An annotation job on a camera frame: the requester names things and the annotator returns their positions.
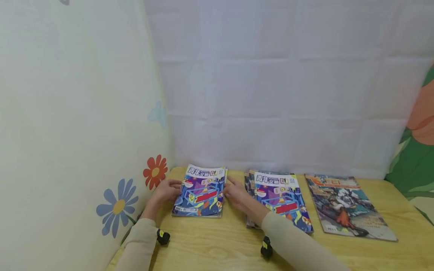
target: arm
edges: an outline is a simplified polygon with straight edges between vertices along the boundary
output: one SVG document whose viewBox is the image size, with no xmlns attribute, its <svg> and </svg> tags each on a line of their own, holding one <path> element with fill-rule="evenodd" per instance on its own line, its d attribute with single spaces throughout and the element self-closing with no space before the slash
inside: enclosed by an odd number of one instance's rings
<svg viewBox="0 0 434 271">
<path fill-rule="evenodd" d="M 228 179 L 233 185 L 225 187 L 225 196 L 236 208 L 261 226 L 265 235 L 270 238 L 273 249 L 296 270 L 350 270 L 290 220 L 270 212 L 260 202 L 252 199 L 240 182 Z M 312 261 L 312 255 L 318 260 Z"/>
<path fill-rule="evenodd" d="M 125 250 L 115 271 L 147 271 L 157 239 L 155 218 L 160 206 L 180 193 L 181 181 L 166 180 L 160 183 L 149 199 L 140 219 L 131 228 L 125 240 Z"/>
</svg>

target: orange flower decal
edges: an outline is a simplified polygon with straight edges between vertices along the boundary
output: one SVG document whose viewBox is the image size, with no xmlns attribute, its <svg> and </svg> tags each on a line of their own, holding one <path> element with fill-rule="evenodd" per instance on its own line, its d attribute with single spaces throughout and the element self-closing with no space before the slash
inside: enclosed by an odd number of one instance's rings
<svg viewBox="0 0 434 271">
<path fill-rule="evenodd" d="M 154 186 L 157 187 L 166 178 L 166 158 L 161 160 L 160 154 L 156 159 L 150 157 L 148 159 L 148 167 L 143 170 L 143 176 L 146 178 L 145 185 L 149 187 L 149 190 L 152 190 Z"/>
</svg>

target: yellow flower center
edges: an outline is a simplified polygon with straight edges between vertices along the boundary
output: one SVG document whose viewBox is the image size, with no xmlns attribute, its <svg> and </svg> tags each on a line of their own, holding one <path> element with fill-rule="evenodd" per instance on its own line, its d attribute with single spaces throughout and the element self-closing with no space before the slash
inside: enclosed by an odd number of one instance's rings
<svg viewBox="0 0 434 271">
<path fill-rule="evenodd" d="M 154 178 L 155 176 L 157 176 L 159 173 L 160 173 L 160 169 L 157 168 L 157 167 L 154 168 L 154 169 L 152 170 L 152 173 L 151 173 L 152 178 Z"/>
<path fill-rule="evenodd" d="M 118 202 L 115 203 L 115 206 L 113 206 L 113 213 L 115 215 L 119 214 L 120 212 L 122 212 L 124 207 L 125 207 L 125 201 L 123 199 L 118 200 Z"/>
</svg>

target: wooden table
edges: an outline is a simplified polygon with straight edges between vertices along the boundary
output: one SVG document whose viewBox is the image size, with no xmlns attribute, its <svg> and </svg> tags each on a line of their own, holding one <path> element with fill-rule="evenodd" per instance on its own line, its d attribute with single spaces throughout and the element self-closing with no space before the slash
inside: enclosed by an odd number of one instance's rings
<svg viewBox="0 0 434 271">
<path fill-rule="evenodd" d="M 176 167 L 168 178 L 183 180 L 185 171 L 185 167 Z M 244 182 L 241 171 L 229 170 L 229 175 Z M 434 270 L 434 227 L 389 182 L 358 179 L 398 237 L 396 243 L 324 233 L 306 180 L 303 175 L 297 179 L 315 230 L 312 237 L 352 270 Z M 245 215 L 226 199 L 220 219 L 172 217 L 171 208 L 166 204 L 157 219 L 157 225 L 161 222 L 160 228 L 171 234 L 171 242 L 168 247 L 157 244 L 150 270 L 293 270 L 276 253 L 270 261 L 261 257 L 262 231 L 247 229 Z M 107 271 L 114 269 L 122 251 Z"/>
</svg>

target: comic magazine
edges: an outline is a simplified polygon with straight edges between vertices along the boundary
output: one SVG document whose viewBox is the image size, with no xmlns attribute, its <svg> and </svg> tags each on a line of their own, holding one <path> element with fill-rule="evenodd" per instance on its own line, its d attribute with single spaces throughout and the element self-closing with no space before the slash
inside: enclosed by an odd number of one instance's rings
<svg viewBox="0 0 434 271">
<path fill-rule="evenodd" d="M 188 165 L 172 215 L 221 217 L 227 169 Z"/>
<path fill-rule="evenodd" d="M 267 174 L 276 174 L 276 175 L 289 175 L 289 172 L 274 172 L 274 171 L 262 171 L 262 170 L 248 170 L 244 173 L 244 187 L 246 188 L 247 193 L 256 199 L 255 196 L 255 171 L 267 173 Z M 258 225 L 256 225 L 253 220 L 251 220 L 248 216 L 246 216 L 246 226 L 248 228 L 261 229 Z"/>
<path fill-rule="evenodd" d="M 305 176 L 324 232 L 398 241 L 354 177 Z"/>
<path fill-rule="evenodd" d="M 313 227 L 295 175 L 276 175 L 254 172 L 256 200 L 291 220 L 296 227 L 312 233 Z"/>
</svg>

